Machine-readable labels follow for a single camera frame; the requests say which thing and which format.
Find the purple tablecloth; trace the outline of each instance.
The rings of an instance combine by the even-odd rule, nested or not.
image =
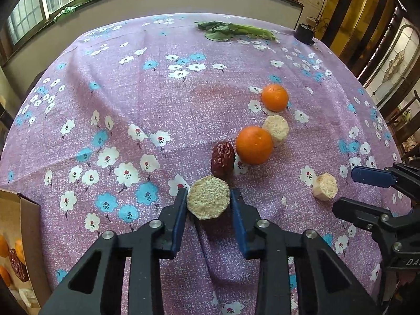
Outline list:
[[[213,20],[266,28],[278,40],[213,42],[194,23]],[[263,124],[270,112],[259,93],[273,82],[290,96],[281,113],[289,136],[263,165],[237,158],[234,183],[263,218],[298,233],[318,231],[371,292],[377,245],[336,219],[331,203],[314,199],[311,184],[328,172],[337,179],[336,198],[408,213],[409,199],[396,190],[350,178],[351,165],[400,160],[385,122],[321,42],[307,46],[290,29],[217,14],[139,18],[83,34],[24,102],[3,152],[0,186],[41,204],[51,285],[100,233],[137,229],[174,201],[179,186],[210,174],[218,141],[234,143],[243,127]],[[253,314],[258,264],[242,258],[229,212],[197,227],[187,220],[177,258],[161,262],[166,314]]]

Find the cardboard box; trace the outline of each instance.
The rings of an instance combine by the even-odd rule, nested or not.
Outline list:
[[[0,264],[9,272],[12,284],[10,288],[19,290],[30,288],[34,291],[39,306],[43,306],[51,295],[45,273],[40,230],[41,207],[34,201],[21,195],[0,189],[0,234],[12,249],[18,239],[22,239],[29,281],[23,283],[14,273],[9,258],[0,257]],[[39,308],[25,309],[30,315],[36,315]]]

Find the beige round food piece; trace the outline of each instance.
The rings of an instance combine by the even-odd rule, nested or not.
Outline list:
[[[229,203],[228,184],[212,175],[194,182],[186,199],[186,207],[200,220],[217,218]]]
[[[318,176],[312,185],[312,194],[321,201],[330,201],[335,197],[337,191],[337,181],[330,173],[324,173]]]
[[[287,121],[279,115],[268,116],[262,128],[270,133],[274,147],[282,144],[288,135]]]

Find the orange fruit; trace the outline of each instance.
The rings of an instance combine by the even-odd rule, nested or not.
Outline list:
[[[0,235],[0,256],[6,258],[9,255],[9,246],[2,235]]]
[[[3,279],[3,281],[4,281],[4,283],[6,284],[7,287],[9,287],[12,284],[12,280],[10,279],[10,275],[3,265],[0,265],[0,277]]]
[[[262,89],[261,101],[268,110],[280,112],[287,107],[288,94],[282,86],[270,84]]]
[[[236,139],[239,157],[249,165],[260,165],[272,152],[272,138],[268,131],[251,126],[241,130]]]
[[[21,239],[18,239],[16,241],[15,250],[16,250],[16,256],[18,256],[19,260],[26,265],[25,256],[24,256],[24,247],[23,247]]]

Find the table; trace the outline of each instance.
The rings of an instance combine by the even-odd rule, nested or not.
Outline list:
[[[277,41],[213,42],[195,24],[212,20],[266,28]],[[350,178],[355,165],[400,162],[384,120],[320,41],[304,45],[291,29],[219,14],[150,16],[82,34],[28,95],[7,138],[0,186],[41,204],[51,285],[100,233],[137,229],[174,201],[178,187],[210,174],[213,146],[234,143],[243,127],[261,126],[270,114],[259,102],[270,83],[289,93],[281,113],[289,136],[263,165],[237,158],[234,183],[263,218],[285,230],[318,231],[371,292],[377,245],[336,219],[331,203],[315,200],[311,184],[328,172],[337,198],[408,213],[410,200],[396,190]],[[197,226],[187,220],[181,251],[161,263],[161,275],[166,314],[254,313],[258,262],[242,258],[229,212]]]

